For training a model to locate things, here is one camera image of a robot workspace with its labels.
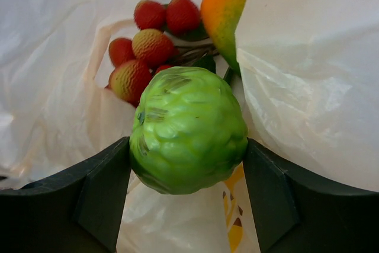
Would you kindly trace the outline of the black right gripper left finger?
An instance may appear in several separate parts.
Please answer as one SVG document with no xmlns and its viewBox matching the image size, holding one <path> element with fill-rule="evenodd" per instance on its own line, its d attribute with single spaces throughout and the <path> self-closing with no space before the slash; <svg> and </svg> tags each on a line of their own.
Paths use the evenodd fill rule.
<svg viewBox="0 0 379 253">
<path fill-rule="evenodd" d="M 1 190 L 1 252 L 115 252 L 129 139 L 18 190 Z"/>
</svg>

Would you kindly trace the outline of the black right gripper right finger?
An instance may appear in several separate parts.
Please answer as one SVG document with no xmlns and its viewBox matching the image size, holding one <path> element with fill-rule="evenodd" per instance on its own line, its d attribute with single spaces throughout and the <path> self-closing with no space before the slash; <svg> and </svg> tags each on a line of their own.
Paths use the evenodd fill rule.
<svg viewBox="0 0 379 253">
<path fill-rule="evenodd" d="M 378 252 L 378 193 L 332 181 L 253 139 L 243 159 L 261 252 Z"/>
</svg>

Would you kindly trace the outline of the translucent banana print plastic bag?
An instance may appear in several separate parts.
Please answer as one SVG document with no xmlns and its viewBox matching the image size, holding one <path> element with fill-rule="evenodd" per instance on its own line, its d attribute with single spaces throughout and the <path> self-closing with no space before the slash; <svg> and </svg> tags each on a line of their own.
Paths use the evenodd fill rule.
<svg viewBox="0 0 379 253">
<path fill-rule="evenodd" d="M 104 55 L 111 36 L 134 31 L 137 1 L 1 0 L 1 190 L 130 134 L 134 109 L 104 88 Z M 247 0 L 236 41 L 249 136 L 378 193 L 378 0 Z M 186 196 L 130 173 L 115 252 L 261 252 L 243 165 Z"/>
</svg>

